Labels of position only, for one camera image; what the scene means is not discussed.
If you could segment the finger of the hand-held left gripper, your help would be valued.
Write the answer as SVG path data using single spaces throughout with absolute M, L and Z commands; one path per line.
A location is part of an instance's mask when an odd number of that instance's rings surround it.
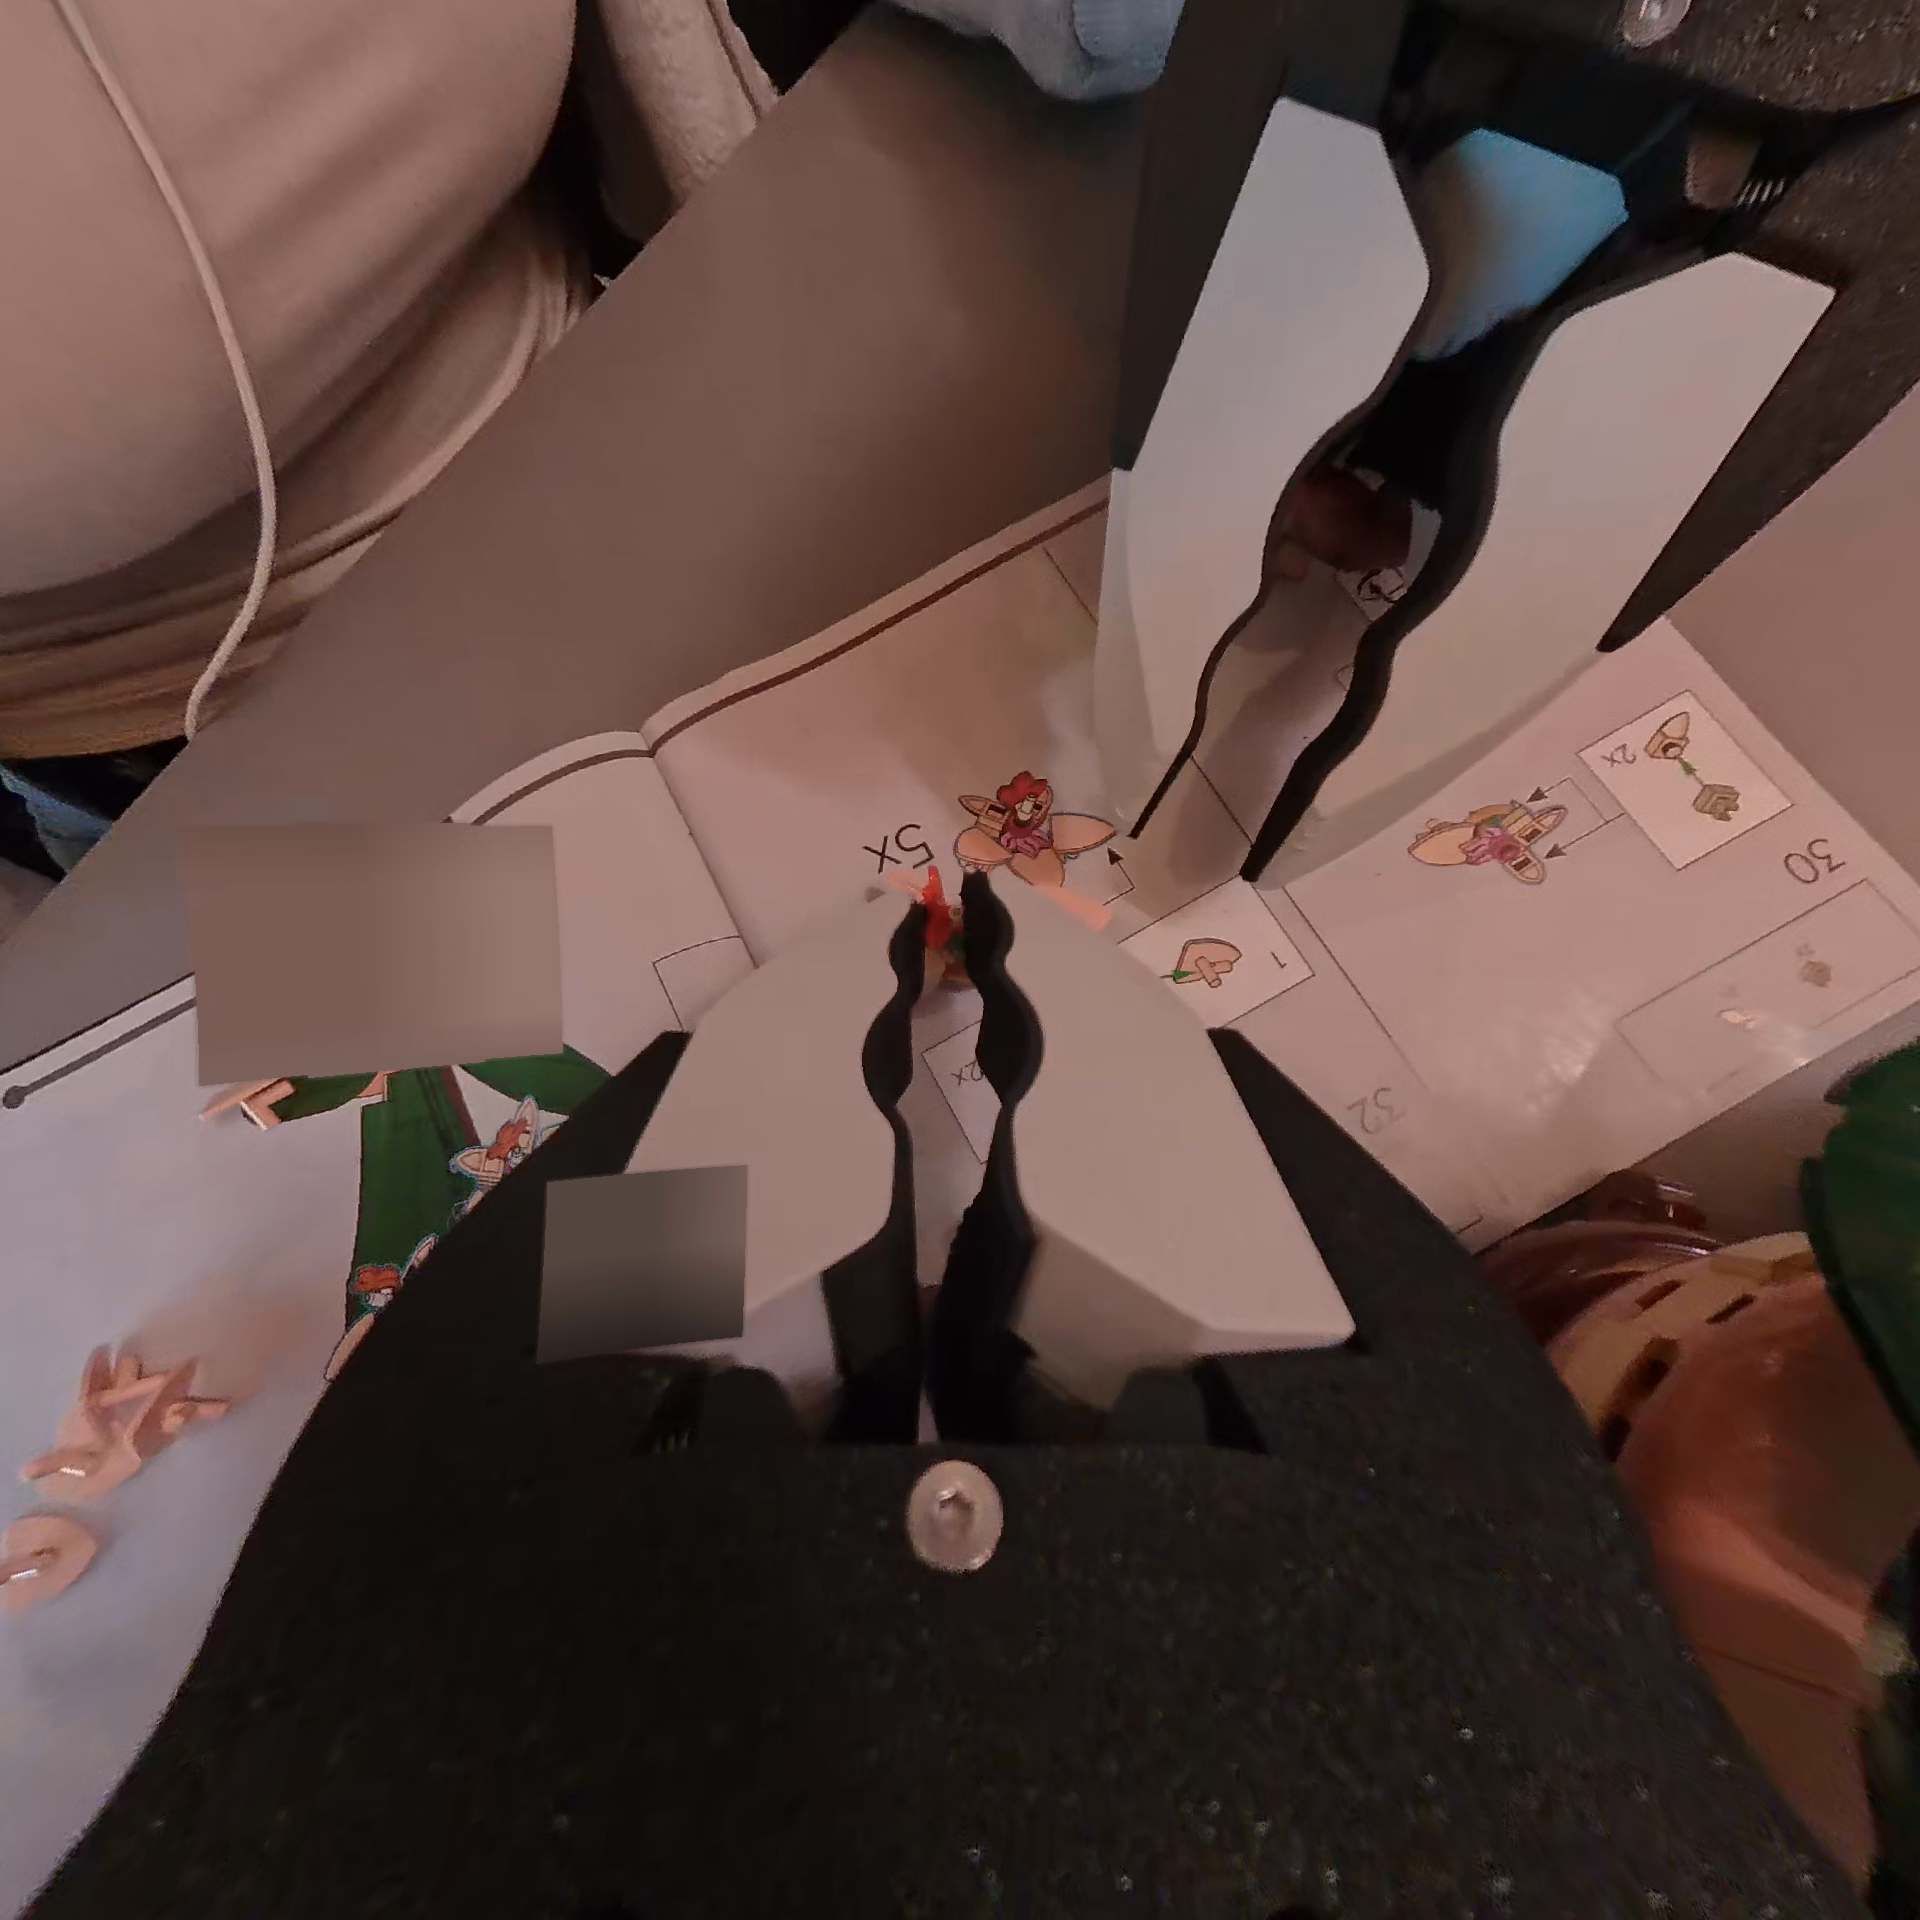
M 1334 858 L 1533 721 L 1598 655 L 1836 294 L 1741 251 L 1715 212 L 1630 206 L 1617 174 L 1469 129 L 1411 182 L 1436 294 L 1365 419 L 1273 516 L 1282 572 L 1411 560 L 1293 758 L 1249 880 Z
M 1374 404 L 1426 286 L 1383 134 L 1277 101 L 1108 497 L 1091 721 L 1130 836 L 1206 728 L 1213 659 L 1265 595 L 1288 485 Z

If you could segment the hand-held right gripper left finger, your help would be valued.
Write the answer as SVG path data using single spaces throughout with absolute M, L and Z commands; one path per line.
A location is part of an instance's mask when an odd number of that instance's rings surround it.
M 768 1371 L 796 1411 L 850 1411 L 913 1363 L 922 922 L 901 893 L 850 907 L 691 1032 L 628 1165 L 641 1348 Z

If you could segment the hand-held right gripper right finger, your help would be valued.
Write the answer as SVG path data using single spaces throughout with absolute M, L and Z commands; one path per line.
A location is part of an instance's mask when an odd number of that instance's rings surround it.
M 1344 1346 L 1213 1032 L 1018 878 L 964 880 L 964 948 L 996 1123 L 931 1311 L 931 1408 L 1112 1411 L 1141 1371 Z

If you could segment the small red peach brick piece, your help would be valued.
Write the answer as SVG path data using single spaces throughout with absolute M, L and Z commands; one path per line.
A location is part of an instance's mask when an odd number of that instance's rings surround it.
M 927 862 L 910 876 L 888 876 L 888 889 L 907 893 L 923 917 L 923 992 L 974 988 L 966 970 L 964 905 L 947 893 L 942 865 Z

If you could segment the grey desk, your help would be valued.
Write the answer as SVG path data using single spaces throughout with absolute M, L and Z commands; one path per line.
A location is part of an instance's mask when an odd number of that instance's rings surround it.
M 4 948 L 4 1064 L 189 973 L 183 827 L 438 818 L 1108 475 L 1142 114 L 860 16 Z

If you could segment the brick building instruction booklet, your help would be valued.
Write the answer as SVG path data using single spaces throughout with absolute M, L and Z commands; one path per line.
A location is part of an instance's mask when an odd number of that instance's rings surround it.
M 206 1099 L 174 979 L 4 1074 L 4 1466 L 227 1421 L 4 1619 L 4 1916 L 1859 1916 L 1474 1246 L 1917 1008 L 1917 852 L 1669 619 L 1334 858 L 1257 785 L 1393 588 L 1282 588 L 1166 808 L 1091 741 L 1095 494 L 450 815 L 553 828 L 566 1043 Z M 996 1093 L 910 1008 L 922 1343 L 850 1411 L 641 1348 L 691 1032 L 942 865 L 1213 1032 L 1356 1316 L 931 1408 Z

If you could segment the blue cloth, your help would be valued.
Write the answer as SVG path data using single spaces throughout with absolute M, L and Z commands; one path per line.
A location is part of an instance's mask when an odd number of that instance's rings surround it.
M 1161 82 L 1182 3 L 896 3 L 1002 46 L 1058 101 L 1112 101 Z

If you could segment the pale fleece garment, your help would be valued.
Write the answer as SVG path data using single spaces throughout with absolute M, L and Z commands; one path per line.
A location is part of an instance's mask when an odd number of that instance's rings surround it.
M 644 243 L 781 93 L 728 3 L 577 3 L 576 28 L 597 198 Z

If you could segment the brown brick flower pot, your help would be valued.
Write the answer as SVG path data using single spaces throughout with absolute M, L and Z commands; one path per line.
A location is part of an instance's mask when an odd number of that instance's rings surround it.
M 1612 1463 L 1741 1736 L 1867 1890 L 1917 1678 L 1893 1597 L 1917 1455 L 1810 1237 L 1720 1241 L 1688 1188 L 1612 1172 L 1478 1262 Z

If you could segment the green brick plant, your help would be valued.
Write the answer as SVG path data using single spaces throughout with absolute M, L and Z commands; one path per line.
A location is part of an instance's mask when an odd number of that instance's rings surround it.
M 1851 1066 L 1799 1195 L 1814 1254 L 1851 1343 L 1917 1451 L 1917 1043 Z M 1917 1529 L 1867 1604 L 1870 1696 L 1863 1717 L 1875 1822 L 1867 1908 L 1917 1916 Z

